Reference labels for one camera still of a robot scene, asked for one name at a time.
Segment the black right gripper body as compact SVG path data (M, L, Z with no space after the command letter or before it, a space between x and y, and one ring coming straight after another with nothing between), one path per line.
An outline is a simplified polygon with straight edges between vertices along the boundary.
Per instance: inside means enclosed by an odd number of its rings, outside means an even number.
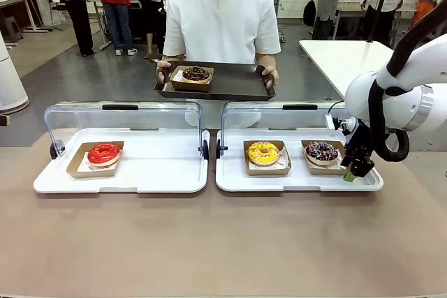
M350 134L346 136L345 157L346 164L371 163L373 144L370 137L369 127L361 120L356 119L356 126Z

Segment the person's left hand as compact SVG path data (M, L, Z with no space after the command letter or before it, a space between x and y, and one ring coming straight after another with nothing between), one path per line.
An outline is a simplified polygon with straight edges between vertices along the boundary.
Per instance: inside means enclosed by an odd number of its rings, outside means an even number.
M278 84L279 74L275 66L269 65L265 67L261 75L266 79L267 88L274 87Z

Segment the person's right hand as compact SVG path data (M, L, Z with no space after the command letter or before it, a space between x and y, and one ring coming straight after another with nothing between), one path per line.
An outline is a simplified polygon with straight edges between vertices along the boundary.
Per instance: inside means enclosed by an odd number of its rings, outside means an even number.
M164 84L169 78L172 64L169 61L160 60L157 62L156 76L157 82Z

